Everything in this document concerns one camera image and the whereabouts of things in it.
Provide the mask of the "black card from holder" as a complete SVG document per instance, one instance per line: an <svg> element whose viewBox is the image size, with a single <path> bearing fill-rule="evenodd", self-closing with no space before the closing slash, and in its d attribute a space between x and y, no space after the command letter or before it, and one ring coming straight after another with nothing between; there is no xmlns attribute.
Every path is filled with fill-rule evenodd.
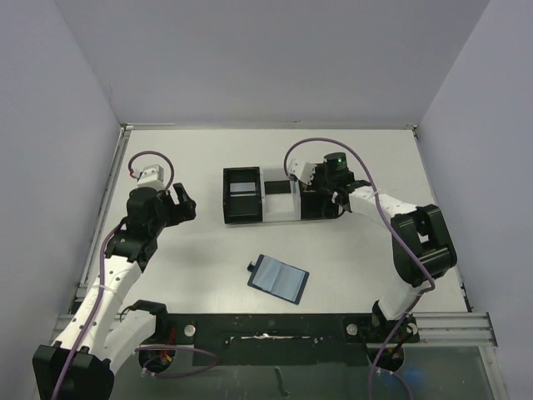
<svg viewBox="0 0 533 400"><path fill-rule="evenodd" d="M280 195L291 193L291 183L288 180L264 182L266 195Z"/></svg>

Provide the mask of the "blue leather card holder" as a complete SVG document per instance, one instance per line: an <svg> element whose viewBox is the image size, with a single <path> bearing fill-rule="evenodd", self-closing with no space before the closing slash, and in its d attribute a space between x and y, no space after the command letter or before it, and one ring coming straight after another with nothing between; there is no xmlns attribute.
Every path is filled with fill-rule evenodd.
<svg viewBox="0 0 533 400"><path fill-rule="evenodd" d="M247 286L291 304L299 305L310 273L298 267L260 254L247 266Z"/></svg>

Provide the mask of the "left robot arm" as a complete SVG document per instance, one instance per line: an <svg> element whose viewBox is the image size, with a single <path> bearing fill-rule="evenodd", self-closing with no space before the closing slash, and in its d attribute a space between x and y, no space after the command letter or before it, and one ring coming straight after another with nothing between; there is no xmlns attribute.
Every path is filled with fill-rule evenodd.
<svg viewBox="0 0 533 400"><path fill-rule="evenodd" d="M182 183L172 189L133 189L127 214L105 237L97 277L78 310L50 345L32 358L42 399L107 399L117 370L143 342L170 337L166 305L140 300L117 328L111 325L144 273L164 228L196 218L196 202Z"/></svg>

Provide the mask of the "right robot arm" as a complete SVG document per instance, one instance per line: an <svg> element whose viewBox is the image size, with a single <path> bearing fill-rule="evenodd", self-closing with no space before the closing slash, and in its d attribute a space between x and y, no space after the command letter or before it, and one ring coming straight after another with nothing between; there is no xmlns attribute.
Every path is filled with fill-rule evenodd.
<svg viewBox="0 0 533 400"><path fill-rule="evenodd" d="M392 286L372 308L375 325L400 324L421 298L436 289L457 264L457 254L441 209L418 206L381 193L365 163L365 179L357 179L346 154L327 154L299 181L326 197L326 208L357 213L382 225L391 234Z"/></svg>

